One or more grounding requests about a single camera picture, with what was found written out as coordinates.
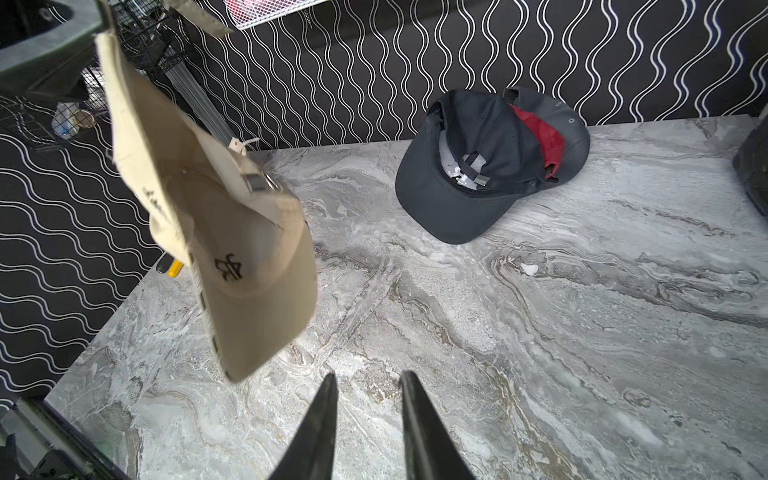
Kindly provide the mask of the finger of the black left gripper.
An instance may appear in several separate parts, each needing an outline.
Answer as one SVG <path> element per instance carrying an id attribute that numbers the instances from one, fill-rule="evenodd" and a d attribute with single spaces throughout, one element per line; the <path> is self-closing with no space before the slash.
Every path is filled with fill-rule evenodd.
<path id="1" fill-rule="evenodd" d="M 110 20 L 106 1 L 3 1 L 1 93 L 42 102 L 87 100 L 83 70 Z"/>

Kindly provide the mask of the tan cap with logo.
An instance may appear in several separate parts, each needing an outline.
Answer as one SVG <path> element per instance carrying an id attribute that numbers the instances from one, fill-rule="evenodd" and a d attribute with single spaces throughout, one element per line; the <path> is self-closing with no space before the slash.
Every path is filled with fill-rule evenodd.
<path id="1" fill-rule="evenodd" d="M 118 172 L 148 211 L 155 242 L 193 274 L 221 369 L 240 382 L 314 314 L 317 272 L 301 202 L 140 75 L 115 34 L 98 34 L 95 46 Z"/>

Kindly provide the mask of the cream cap with text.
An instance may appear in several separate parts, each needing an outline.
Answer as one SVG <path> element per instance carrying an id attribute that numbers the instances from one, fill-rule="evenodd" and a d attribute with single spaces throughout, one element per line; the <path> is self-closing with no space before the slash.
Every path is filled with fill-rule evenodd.
<path id="1" fill-rule="evenodd" d="M 247 156 L 248 155 L 248 148 L 251 146 L 258 146 L 260 142 L 259 137 L 254 137 L 248 140 L 241 140 L 236 137 L 232 137 L 228 148 L 240 155 Z"/>

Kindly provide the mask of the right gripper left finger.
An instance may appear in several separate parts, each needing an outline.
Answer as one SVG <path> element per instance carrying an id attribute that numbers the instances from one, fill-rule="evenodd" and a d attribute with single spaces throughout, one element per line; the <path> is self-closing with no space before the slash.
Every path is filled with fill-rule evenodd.
<path id="1" fill-rule="evenodd" d="M 338 387 L 328 373 L 270 480 L 329 480 L 333 475 Z"/>

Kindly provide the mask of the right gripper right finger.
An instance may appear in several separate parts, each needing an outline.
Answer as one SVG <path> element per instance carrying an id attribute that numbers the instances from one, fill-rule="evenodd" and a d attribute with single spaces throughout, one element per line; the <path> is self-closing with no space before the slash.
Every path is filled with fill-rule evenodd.
<path id="1" fill-rule="evenodd" d="M 403 371 L 400 385 L 406 478 L 474 479 L 416 373 Z"/>

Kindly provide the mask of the dark navy cap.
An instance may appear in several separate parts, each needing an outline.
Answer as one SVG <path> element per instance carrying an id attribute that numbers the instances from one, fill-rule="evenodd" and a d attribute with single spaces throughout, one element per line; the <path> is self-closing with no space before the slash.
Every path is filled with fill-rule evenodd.
<path id="1" fill-rule="evenodd" d="M 541 143 L 510 104 L 499 95 L 452 90 L 428 108 L 399 165 L 395 192 L 429 234 L 458 245 L 481 236 L 544 180 Z"/>

